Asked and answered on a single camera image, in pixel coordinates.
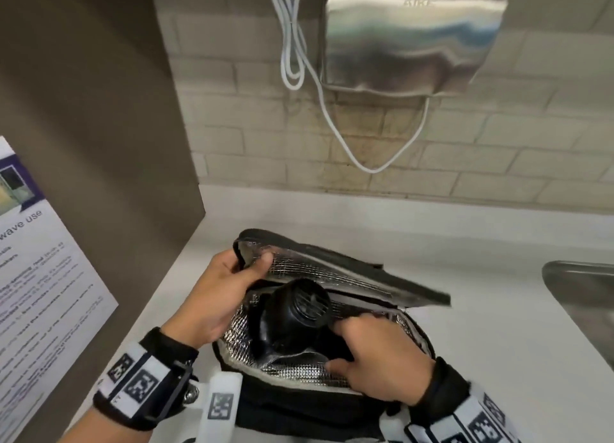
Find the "stainless steel sink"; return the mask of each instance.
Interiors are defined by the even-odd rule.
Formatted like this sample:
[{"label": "stainless steel sink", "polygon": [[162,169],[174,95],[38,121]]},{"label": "stainless steel sink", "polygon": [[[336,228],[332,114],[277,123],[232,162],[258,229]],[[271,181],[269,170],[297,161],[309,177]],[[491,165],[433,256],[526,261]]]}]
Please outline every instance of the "stainless steel sink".
[{"label": "stainless steel sink", "polygon": [[544,283],[614,370],[614,265],[549,262]]}]

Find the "paper sign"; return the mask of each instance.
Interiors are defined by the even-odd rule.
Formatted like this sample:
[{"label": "paper sign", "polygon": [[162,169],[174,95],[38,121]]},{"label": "paper sign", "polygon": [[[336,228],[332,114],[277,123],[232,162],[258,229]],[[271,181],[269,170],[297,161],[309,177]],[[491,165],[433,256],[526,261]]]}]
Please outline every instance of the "paper sign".
[{"label": "paper sign", "polygon": [[17,438],[116,307],[0,137],[0,443]]}]

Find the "white cord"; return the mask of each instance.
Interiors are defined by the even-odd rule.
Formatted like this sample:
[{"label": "white cord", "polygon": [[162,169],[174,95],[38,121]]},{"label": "white cord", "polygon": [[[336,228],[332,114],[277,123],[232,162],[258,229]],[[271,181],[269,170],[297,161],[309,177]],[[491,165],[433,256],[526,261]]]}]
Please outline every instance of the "white cord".
[{"label": "white cord", "polygon": [[[324,104],[324,92],[322,91],[322,84],[318,79],[318,75],[316,74],[316,70],[313,69],[309,59],[307,58],[307,43],[305,42],[305,38],[303,35],[303,30],[298,25],[298,5],[300,0],[271,0],[273,7],[275,8],[275,12],[279,18],[279,23],[281,24],[282,31],[282,50],[281,50],[281,58],[279,62],[279,66],[281,69],[281,79],[283,80],[286,87],[290,90],[298,90],[301,88],[305,78],[305,68],[310,72],[313,81],[316,83],[316,88],[318,89],[318,97],[320,99],[320,107],[322,108],[322,113],[324,114],[324,118],[326,118],[326,122],[333,130],[337,139],[341,143],[343,149],[348,154],[348,157],[354,165],[360,168],[362,171],[366,173],[379,173],[380,171],[384,171],[388,168],[392,162],[394,162],[399,155],[401,155],[405,149],[407,149],[413,142],[418,138],[420,132],[424,128],[424,124],[426,123],[427,113],[429,111],[429,98],[426,97],[424,100],[424,109],[422,110],[422,119],[420,120],[420,124],[418,125],[418,129],[411,137],[407,143],[400,148],[400,150],[395,153],[390,160],[388,160],[384,165],[379,168],[367,168],[362,165],[354,154],[349,149],[345,140],[339,130],[335,127],[333,120],[331,120],[328,111],[326,110],[326,105]],[[292,56],[296,59],[298,63],[298,71],[292,71]],[[297,80],[296,83],[292,84],[288,78]]]}]

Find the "tile wall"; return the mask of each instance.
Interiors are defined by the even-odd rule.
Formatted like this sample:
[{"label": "tile wall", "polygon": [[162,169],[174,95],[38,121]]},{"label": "tile wall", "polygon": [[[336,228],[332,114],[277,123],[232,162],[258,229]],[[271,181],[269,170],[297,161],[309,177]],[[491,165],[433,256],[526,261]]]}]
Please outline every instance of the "tile wall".
[{"label": "tile wall", "polygon": [[[269,0],[155,0],[202,183],[614,213],[614,0],[511,0],[485,66],[433,102],[419,140],[368,175],[349,164],[311,82],[289,92]],[[316,52],[321,0],[302,0]],[[419,121],[415,99],[327,93],[366,166]]]}]

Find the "brown wall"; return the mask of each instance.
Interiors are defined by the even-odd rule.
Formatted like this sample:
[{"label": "brown wall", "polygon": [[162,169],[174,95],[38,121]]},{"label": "brown wall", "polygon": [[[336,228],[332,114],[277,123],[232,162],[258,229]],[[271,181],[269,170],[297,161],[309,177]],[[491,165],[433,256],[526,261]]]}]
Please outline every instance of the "brown wall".
[{"label": "brown wall", "polygon": [[18,442],[53,442],[204,216],[152,0],[0,0],[0,135],[119,308]]}]

